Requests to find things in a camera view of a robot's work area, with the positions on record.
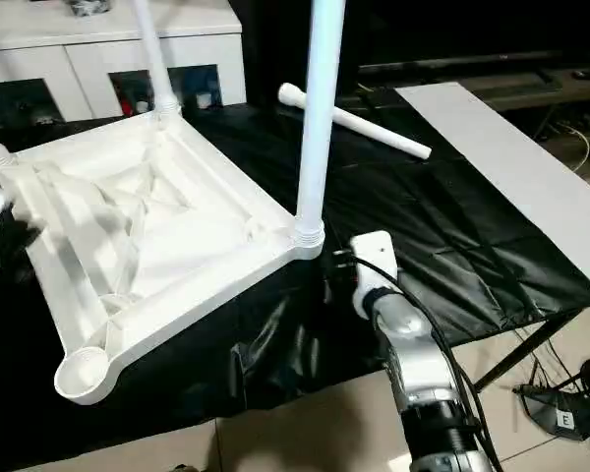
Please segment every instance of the black cable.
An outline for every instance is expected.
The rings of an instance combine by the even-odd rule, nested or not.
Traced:
[[[482,433],[477,434],[479,443],[485,451],[488,458],[490,459],[490,462],[492,462],[492,465],[497,470],[497,472],[502,472],[501,462],[499,461],[498,455],[496,454],[496,450],[494,448],[494,442],[492,441],[492,437],[490,435],[487,419],[485,417],[485,411],[483,410],[483,405],[481,404],[479,394],[476,391],[476,388],[474,387],[474,384],[468,377],[467,373],[463,370],[463,368],[461,368],[459,363],[456,361],[456,358],[452,353],[452,349],[450,348],[450,345],[448,344],[445,338],[445,334],[443,333],[442,328],[440,327],[439,323],[437,322],[431,311],[428,308],[426,308],[426,306],[417,297],[415,297],[410,291],[403,287],[398,280],[394,279],[391,275],[386,273],[381,268],[377,267],[376,265],[373,265],[369,261],[365,261],[355,256],[352,256],[352,260],[357,264],[370,268],[374,272],[384,277],[395,288],[400,290],[400,292],[402,292],[402,295],[404,295],[413,306],[415,306],[417,309],[422,311],[422,313],[424,313],[424,316],[427,318],[433,329],[433,339],[435,340],[435,343],[443,352],[443,355],[446,357],[448,363],[450,364],[450,367],[452,369],[452,376],[454,377],[454,381],[457,384],[459,396],[461,398],[461,402],[463,404],[464,409],[466,410],[466,414],[468,415],[468,417],[472,417],[473,415],[472,405],[470,404],[465,387],[467,386],[470,390],[472,399],[474,400],[474,403],[476,405],[477,413],[479,415],[479,423],[481,427],[480,433]]]
[[[521,342],[525,341],[524,337],[522,337],[516,329],[513,330],[513,333],[518,337],[518,339],[520,339]],[[547,374],[547,371],[544,368],[544,365],[542,364],[540,359],[538,358],[537,354],[535,352],[531,352],[531,355],[533,356],[533,358],[535,359],[535,362],[537,363],[538,367],[540,368],[540,372],[542,372],[542,376],[544,377],[544,382],[546,382],[546,385],[553,386],[554,382],[549,380],[549,375]]]

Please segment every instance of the detached table leg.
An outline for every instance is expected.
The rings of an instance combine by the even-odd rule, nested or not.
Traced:
[[[573,312],[559,318],[544,322],[540,328],[526,338],[518,347],[496,364],[488,373],[474,383],[476,390],[480,393],[485,387],[506,374],[513,366],[531,354],[536,348],[548,341],[553,334],[562,329],[568,322],[573,320],[580,312]]]

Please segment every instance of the label sticker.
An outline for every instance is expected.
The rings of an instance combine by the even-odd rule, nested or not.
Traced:
[[[574,430],[574,416],[569,411],[561,411],[556,408],[556,414],[558,415],[558,426],[561,428],[567,428],[568,430]]]

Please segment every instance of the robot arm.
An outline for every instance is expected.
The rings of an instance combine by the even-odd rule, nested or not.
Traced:
[[[391,277],[397,264],[385,231],[357,236],[354,256]],[[477,447],[451,367],[426,316],[395,286],[365,265],[356,265],[353,302],[381,342],[385,369],[411,452],[411,472],[484,472],[492,466]]]

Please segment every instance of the cabinet door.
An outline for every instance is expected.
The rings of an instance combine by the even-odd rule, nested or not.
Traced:
[[[214,65],[223,105],[246,101],[240,34],[167,37],[160,40],[160,45],[169,68]],[[148,67],[141,42],[75,44],[67,46],[67,51],[94,117],[121,115],[110,74]]]
[[[1,50],[0,83],[13,81],[30,81],[27,85],[37,82],[38,86],[42,81],[50,95],[49,101],[54,102],[65,121],[92,118],[88,101],[63,46]]]

